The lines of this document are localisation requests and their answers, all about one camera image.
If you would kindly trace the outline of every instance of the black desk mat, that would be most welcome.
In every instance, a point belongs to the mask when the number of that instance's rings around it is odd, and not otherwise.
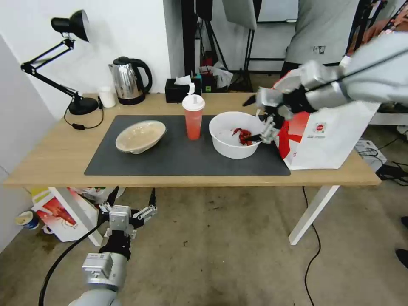
[[[90,176],[288,176],[290,171],[274,144],[259,144],[246,159],[230,159],[213,147],[208,124],[214,116],[203,116],[199,140],[186,135],[184,116],[116,116],[85,170]],[[164,137],[142,154],[116,149],[117,136],[143,120],[158,120],[167,127]]]

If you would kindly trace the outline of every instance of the electric kettle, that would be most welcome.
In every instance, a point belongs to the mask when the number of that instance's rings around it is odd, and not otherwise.
[[[119,57],[108,65],[112,73],[119,103],[134,105],[142,102],[152,87],[152,73],[145,62],[139,59]],[[143,85],[139,67],[143,68],[148,77],[147,86]]]

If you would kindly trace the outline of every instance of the wooden table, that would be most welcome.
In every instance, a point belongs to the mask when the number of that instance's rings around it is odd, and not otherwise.
[[[254,107],[242,107],[249,93],[203,94],[206,101],[204,115],[224,111],[242,111],[255,114]],[[371,168],[352,152],[337,170],[292,170],[290,176],[85,176],[84,171],[106,131],[117,115],[180,115],[180,104],[165,102],[163,94],[149,94],[139,105],[117,105],[105,109],[102,124],[91,130],[75,130],[62,119],[23,160],[5,181],[7,186],[50,186],[60,194],[74,214],[91,229],[92,222],[75,204],[66,187],[122,186],[122,187],[221,187],[221,186],[323,186],[289,236],[296,244],[325,207],[340,185],[378,185],[380,180]],[[68,115],[69,122],[93,126],[101,119],[101,112],[84,116]],[[91,237],[100,243],[102,237],[95,232]]]

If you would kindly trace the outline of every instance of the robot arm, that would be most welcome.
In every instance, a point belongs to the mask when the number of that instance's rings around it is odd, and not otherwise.
[[[300,66],[297,82],[282,92],[259,88],[244,103],[256,102],[266,114],[263,132],[248,140],[271,143],[283,122],[302,111],[313,113],[356,100],[408,103],[407,63],[408,33],[403,32],[383,34],[359,48],[345,68],[307,62]]]
[[[88,253],[82,265],[91,290],[69,306],[120,306],[117,293],[125,284],[130,240],[135,238],[136,229],[157,213],[157,206],[154,188],[149,204],[140,211],[129,206],[113,205],[118,189],[117,187],[100,206],[102,220],[109,221],[108,241],[98,253]]]

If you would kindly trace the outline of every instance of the lamp arm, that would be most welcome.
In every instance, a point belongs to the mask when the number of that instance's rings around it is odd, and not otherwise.
[[[58,57],[60,57],[61,55],[71,51],[74,48],[74,42],[75,40],[71,39],[71,38],[66,38],[64,39],[62,42],[60,42],[58,45],[52,47],[51,49],[45,51],[44,53],[40,54],[39,56],[33,58],[32,60],[25,62],[21,65],[21,70],[24,71],[27,74],[30,74],[34,77],[36,77],[37,79],[43,81],[44,83],[47,83],[48,85],[62,91],[63,93],[69,95],[70,97],[74,98],[78,98],[78,92],[72,91],[68,88],[66,88],[65,86],[58,84],[56,82],[54,82],[53,80],[50,80],[49,78],[43,76],[42,74],[39,74],[37,72],[37,69],[41,68],[42,66],[45,66],[46,64],[48,64],[49,62],[52,62],[53,60],[57,59]],[[46,59],[44,62],[42,62],[40,65],[38,66],[33,66],[33,64],[39,62],[39,60],[44,57],[45,55],[47,55],[48,53],[50,53],[51,51],[57,49],[58,47],[65,45],[68,47],[68,49],[60,52],[59,54]]]

